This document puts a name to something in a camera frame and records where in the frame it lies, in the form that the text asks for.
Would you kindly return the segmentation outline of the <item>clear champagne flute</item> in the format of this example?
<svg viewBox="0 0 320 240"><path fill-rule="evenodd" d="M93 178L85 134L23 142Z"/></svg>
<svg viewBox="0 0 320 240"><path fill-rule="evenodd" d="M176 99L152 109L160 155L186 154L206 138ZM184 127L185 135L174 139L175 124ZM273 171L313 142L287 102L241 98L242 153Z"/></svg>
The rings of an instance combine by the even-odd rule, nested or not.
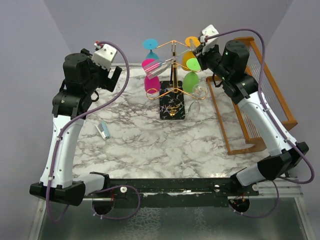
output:
<svg viewBox="0 0 320 240"><path fill-rule="evenodd" d="M195 97L195 100L190 104L188 108L187 117L189 119L194 119L199 115L201 109L200 100L205 99L207 94L208 88L203 84L196 84L193 87L193 96Z"/></svg>

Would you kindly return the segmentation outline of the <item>wooden tiered shelf rack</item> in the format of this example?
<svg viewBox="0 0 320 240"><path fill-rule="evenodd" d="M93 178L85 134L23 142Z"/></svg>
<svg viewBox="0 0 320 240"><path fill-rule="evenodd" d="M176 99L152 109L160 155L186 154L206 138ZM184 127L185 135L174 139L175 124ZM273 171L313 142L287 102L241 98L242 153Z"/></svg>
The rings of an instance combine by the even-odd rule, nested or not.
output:
<svg viewBox="0 0 320 240"><path fill-rule="evenodd" d="M216 44L216 40L206 41L203 43L202 52ZM297 148L296 139L288 133L270 108L259 86L261 81L256 80L247 71L250 52L245 43L230 40L225 44L223 51L219 52L222 55L222 63L228 70L234 70L234 75L228 80L221 80L210 71L214 77L219 78L222 89L232 102L248 115L262 137L269 155L273 157L294 152Z"/></svg>

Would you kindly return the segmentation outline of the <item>blue wine glass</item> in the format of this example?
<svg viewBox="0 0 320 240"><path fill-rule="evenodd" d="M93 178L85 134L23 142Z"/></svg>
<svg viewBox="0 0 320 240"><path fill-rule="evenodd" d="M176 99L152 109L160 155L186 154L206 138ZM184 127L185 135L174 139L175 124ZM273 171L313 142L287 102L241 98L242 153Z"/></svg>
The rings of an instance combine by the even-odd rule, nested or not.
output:
<svg viewBox="0 0 320 240"><path fill-rule="evenodd" d="M145 57L146 59L159 59L159 56L154 52L154 50L159 46L159 43L156 39L148 38L143 42L142 45L146 50L149 50L149 53Z"/></svg>

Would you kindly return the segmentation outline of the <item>gold wine glass rack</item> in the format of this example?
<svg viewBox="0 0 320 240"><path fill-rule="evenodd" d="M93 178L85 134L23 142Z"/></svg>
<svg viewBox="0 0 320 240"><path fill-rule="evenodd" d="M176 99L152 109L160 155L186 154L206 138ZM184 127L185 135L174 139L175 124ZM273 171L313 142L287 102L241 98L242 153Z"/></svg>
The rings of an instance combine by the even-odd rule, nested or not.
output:
<svg viewBox="0 0 320 240"><path fill-rule="evenodd" d="M161 120L184 120L188 118L188 109L195 100L193 93L183 89L183 80L190 71L180 66L170 67L157 77L160 81L160 90L155 94L147 94L150 100L159 100L159 118Z"/></svg>

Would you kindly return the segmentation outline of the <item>green wine glass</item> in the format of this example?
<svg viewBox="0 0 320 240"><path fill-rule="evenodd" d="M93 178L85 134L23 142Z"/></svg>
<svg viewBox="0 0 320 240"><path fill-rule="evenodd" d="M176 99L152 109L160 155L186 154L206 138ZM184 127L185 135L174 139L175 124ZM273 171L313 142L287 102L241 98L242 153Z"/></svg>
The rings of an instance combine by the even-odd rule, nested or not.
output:
<svg viewBox="0 0 320 240"><path fill-rule="evenodd" d="M200 81L197 72L201 70L201 67L196 58L190 58L187 60L186 66L191 71L184 76L182 88L187 93L193 93Z"/></svg>

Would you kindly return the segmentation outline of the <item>pink wine glass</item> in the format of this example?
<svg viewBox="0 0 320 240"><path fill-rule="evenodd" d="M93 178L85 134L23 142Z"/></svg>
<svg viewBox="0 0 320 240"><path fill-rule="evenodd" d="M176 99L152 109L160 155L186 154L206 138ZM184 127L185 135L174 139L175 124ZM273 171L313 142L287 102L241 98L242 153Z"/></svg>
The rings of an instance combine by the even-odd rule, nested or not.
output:
<svg viewBox="0 0 320 240"><path fill-rule="evenodd" d="M147 58L145 59L141 66L143 68L145 68L148 64L150 64L151 62L153 62L155 59L154 58ZM161 87L161 83L159 78L153 77L153 78L149 78L148 76L145 76L144 78L144 90L147 94L156 94L157 92L160 91L160 87Z"/></svg>

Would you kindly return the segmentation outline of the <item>orange wine glass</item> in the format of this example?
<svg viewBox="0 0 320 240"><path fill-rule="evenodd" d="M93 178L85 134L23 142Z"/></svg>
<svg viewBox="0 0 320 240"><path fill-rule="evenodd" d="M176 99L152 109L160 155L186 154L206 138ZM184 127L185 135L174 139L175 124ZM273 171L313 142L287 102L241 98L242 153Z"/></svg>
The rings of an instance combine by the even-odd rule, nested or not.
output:
<svg viewBox="0 0 320 240"><path fill-rule="evenodd" d="M194 45L195 47L198 47L198 46L201 44L197 37L195 37L195 36L189 36L189 37L187 37L187 38L185 39L185 44L186 44L188 47L191 46L190 41L192 41L192 43L193 43L193 45ZM182 62L181 62L182 67L181 67L181 68L182 68L183 70L188 71L188 72L191 71L191 70L187 67L187 61L188 61L189 59L192 59L192 58L195 58L195 56L194 56L194 54L193 54L191 51L185 53L185 54L182 56Z"/></svg>

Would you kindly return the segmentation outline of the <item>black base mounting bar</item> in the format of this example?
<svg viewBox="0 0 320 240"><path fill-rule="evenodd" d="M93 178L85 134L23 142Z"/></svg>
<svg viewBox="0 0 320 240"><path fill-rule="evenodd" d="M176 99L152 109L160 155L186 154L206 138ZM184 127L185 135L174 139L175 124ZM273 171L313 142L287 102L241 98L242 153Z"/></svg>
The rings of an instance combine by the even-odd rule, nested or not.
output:
<svg viewBox="0 0 320 240"><path fill-rule="evenodd" d="M241 186L231 178L110 178L106 186L127 187L101 193L91 193L85 200L110 203L117 208L182 208L182 207L228 207L228 198L258 196L253 184Z"/></svg>

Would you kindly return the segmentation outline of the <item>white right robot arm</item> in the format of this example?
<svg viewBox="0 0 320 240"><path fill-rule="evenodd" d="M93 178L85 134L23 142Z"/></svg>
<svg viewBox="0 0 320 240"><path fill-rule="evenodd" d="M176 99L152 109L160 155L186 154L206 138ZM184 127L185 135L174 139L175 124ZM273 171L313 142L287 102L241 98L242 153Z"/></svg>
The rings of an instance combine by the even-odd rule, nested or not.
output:
<svg viewBox="0 0 320 240"><path fill-rule="evenodd" d="M259 91L259 82L246 73L250 53L245 44L230 40L220 53L217 44L205 42L193 54L201 69L211 70L221 80L226 95L248 115L269 153L253 166L235 173L235 180L229 184L230 191L240 196L247 191L248 185L272 181L294 168L309 147L305 142L297 142L287 131Z"/></svg>

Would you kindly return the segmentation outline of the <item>aluminium extrusion rail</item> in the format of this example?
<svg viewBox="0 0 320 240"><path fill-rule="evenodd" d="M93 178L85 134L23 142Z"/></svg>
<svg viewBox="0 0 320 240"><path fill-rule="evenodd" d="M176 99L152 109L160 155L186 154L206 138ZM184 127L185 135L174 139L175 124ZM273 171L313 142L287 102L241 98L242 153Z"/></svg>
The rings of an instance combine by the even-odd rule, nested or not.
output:
<svg viewBox="0 0 320 240"><path fill-rule="evenodd" d="M276 179L273 182L259 182L257 186L259 196L263 198L276 198L277 193L280 198L299 198L303 196L303 191L299 184L283 179Z"/></svg>

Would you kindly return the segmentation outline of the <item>clear wine glass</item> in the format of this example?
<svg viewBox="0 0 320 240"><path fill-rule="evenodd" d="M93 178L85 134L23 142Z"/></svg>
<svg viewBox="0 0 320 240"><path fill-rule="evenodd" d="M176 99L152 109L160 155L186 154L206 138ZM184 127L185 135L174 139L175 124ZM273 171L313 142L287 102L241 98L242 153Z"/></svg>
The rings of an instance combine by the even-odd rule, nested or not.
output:
<svg viewBox="0 0 320 240"><path fill-rule="evenodd" d="M166 60L161 60L160 58L155 59L153 62L149 63L144 68L142 67L146 76L148 76L151 79L157 77L168 68L174 68L177 66L182 67L183 55L185 53L192 52L192 50L195 50L196 48L192 41L190 41L190 44L191 46L188 47L185 43L182 43L177 40L171 40L162 45L158 45L156 49L162 48L166 45L170 45L172 57Z"/></svg>

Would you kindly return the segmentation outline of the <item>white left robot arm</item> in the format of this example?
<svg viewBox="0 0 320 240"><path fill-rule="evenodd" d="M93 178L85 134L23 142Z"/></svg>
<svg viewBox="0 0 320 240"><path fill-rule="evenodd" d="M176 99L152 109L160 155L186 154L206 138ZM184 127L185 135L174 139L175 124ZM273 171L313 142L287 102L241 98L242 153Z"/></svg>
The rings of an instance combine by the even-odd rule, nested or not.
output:
<svg viewBox="0 0 320 240"><path fill-rule="evenodd" d="M73 178L73 160L80 131L94 102L97 89L113 92L122 69L116 67L108 77L117 50L110 45L97 47L94 53L82 49L71 53L62 65L64 80L52 100L53 132L45 169L39 182L30 185L29 193L40 199L78 206L83 198L94 192L106 197L111 186L106 174L93 172Z"/></svg>

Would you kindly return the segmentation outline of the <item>small blue white card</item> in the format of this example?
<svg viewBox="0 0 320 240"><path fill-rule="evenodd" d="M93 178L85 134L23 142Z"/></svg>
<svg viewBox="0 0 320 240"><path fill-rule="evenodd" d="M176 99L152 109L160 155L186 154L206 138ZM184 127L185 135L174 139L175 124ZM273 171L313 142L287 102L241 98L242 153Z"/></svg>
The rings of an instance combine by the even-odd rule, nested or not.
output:
<svg viewBox="0 0 320 240"><path fill-rule="evenodd" d="M107 125L104 121L100 122L99 124L97 124L96 126L96 129L98 131L98 133L100 134L100 136L106 140L106 139L109 139L111 137L110 133L109 133L109 130L107 128Z"/></svg>

